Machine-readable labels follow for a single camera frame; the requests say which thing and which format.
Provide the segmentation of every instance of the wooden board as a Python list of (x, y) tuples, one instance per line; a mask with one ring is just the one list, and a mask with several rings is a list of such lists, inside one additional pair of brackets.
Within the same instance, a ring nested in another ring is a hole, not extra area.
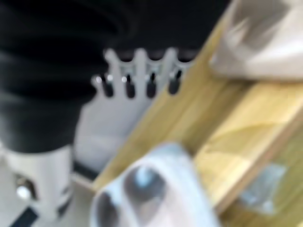
[(191, 68), (178, 96), (164, 91), (94, 182), (98, 190), (153, 146), (182, 143), (211, 201), (224, 211), (296, 129), (303, 84), (217, 79), (208, 67), (222, 24)]
[(273, 216), (256, 214), (235, 202), (222, 215), (226, 227), (303, 227), (303, 128), (274, 163), (287, 167), (274, 198)]

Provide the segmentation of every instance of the black strip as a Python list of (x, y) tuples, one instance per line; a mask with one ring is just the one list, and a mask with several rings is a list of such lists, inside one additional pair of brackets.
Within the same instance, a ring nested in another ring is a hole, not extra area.
[(37, 218), (38, 216), (31, 208), (26, 208), (17, 220), (9, 227), (31, 227)]
[(74, 162), (74, 171), (92, 181), (94, 181), (98, 176), (98, 173), (80, 164), (79, 162)]

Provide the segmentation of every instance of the plastic bag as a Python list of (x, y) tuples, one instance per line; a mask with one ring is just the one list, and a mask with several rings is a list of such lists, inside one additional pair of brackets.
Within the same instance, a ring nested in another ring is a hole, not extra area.
[(248, 209), (257, 213), (274, 215), (276, 212), (274, 197), (286, 168), (270, 164), (240, 195), (240, 201)]
[(211, 67), (222, 77), (303, 80), (303, 0), (234, 0)]

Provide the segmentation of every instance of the wooden surface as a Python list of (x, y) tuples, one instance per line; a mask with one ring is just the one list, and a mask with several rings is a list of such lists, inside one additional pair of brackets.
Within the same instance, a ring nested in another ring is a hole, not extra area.
[(256, 214), (235, 202), (222, 215), (225, 227), (303, 227), (303, 128), (274, 162), (287, 167), (274, 199), (276, 213)]
[(178, 141), (194, 156), (214, 207), (223, 212), (289, 139), (302, 121), (303, 85), (215, 78), (208, 61), (221, 26), (189, 70), (180, 94), (160, 95), (94, 190), (157, 144)]

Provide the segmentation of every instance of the floor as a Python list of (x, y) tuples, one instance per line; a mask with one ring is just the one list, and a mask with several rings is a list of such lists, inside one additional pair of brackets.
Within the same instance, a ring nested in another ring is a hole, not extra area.
[[(0, 227), (10, 227), (27, 208), (27, 205), (15, 196), (15, 187), (11, 177), (4, 161), (0, 160)], [(74, 197), (66, 215), (56, 223), (47, 223), (42, 219), (37, 219), (32, 227), (89, 226), (89, 208), (92, 196), (93, 194), (88, 189), (74, 184)]]

